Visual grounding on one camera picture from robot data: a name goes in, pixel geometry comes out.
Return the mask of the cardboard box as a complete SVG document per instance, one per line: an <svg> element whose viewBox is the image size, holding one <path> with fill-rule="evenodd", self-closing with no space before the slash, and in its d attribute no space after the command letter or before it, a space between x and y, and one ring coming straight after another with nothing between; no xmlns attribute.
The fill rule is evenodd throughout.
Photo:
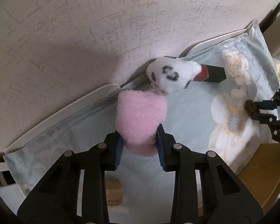
<svg viewBox="0 0 280 224"><path fill-rule="evenodd" d="M280 194L280 144L261 144L238 177L267 213Z"/></svg>

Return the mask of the white black spotted sock roll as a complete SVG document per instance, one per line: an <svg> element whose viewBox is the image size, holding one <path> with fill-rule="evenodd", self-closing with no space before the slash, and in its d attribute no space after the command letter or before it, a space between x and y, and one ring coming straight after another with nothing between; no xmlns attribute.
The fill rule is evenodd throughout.
<svg viewBox="0 0 280 224"><path fill-rule="evenodd" d="M186 89L202 71L195 61L175 57L158 57L148 65L146 76L150 86L160 95L166 96Z"/></svg>

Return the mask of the clear tape roll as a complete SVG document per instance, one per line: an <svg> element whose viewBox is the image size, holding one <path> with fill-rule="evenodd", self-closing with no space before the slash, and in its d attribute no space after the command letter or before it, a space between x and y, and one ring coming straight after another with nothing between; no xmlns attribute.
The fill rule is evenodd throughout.
<svg viewBox="0 0 280 224"><path fill-rule="evenodd" d="M122 205L118 205L118 206L108 206L108 211L111 213L120 213L120 214L127 214L129 213L129 208L122 206Z"/></svg>

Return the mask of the beige cream jar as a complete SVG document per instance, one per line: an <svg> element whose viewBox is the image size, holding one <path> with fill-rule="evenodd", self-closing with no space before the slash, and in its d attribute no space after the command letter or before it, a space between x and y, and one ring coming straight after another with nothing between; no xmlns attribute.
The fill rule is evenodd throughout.
<svg viewBox="0 0 280 224"><path fill-rule="evenodd" d="M123 202L123 185L117 178L105 180L106 197L108 206L119 206Z"/></svg>

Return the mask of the pink fluffy sock roll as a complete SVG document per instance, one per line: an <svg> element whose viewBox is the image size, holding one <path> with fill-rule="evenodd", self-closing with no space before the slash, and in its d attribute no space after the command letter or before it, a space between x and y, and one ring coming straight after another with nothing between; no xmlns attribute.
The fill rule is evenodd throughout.
<svg viewBox="0 0 280 224"><path fill-rule="evenodd" d="M166 115L167 99L157 92L121 91L115 125L125 150L142 157L155 156L157 128Z"/></svg>

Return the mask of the red black lipstick tube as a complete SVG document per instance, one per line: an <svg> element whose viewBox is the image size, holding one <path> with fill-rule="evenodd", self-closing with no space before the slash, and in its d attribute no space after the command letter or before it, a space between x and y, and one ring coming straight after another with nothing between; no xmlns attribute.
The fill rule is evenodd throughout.
<svg viewBox="0 0 280 224"><path fill-rule="evenodd" d="M222 81L227 79L223 67L201 64L201 68L201 72L194 77L193 81L221 83Z"/></svg>

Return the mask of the brown hair scrunchie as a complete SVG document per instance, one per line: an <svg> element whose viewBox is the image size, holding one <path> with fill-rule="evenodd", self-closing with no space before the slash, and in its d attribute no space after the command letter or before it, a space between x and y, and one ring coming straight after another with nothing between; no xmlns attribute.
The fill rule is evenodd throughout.
<svg viewBox="0 0 280 224"><path fill-rule="evenodd" d="M244 103L244 109L249 116L260 112L260 110L256 107L255 103L253 102L253 100L246 100Z"/></svg>

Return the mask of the grey sofa cushion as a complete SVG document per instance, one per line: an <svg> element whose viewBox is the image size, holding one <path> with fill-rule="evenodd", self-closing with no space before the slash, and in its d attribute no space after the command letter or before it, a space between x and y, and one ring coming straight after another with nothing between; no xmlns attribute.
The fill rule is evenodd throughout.
<svg viewBox="0 0 280 224"><path fill-rule="evenodd" d="M267 48L272 57L280 54L280 15L263 33Z"/></svg>

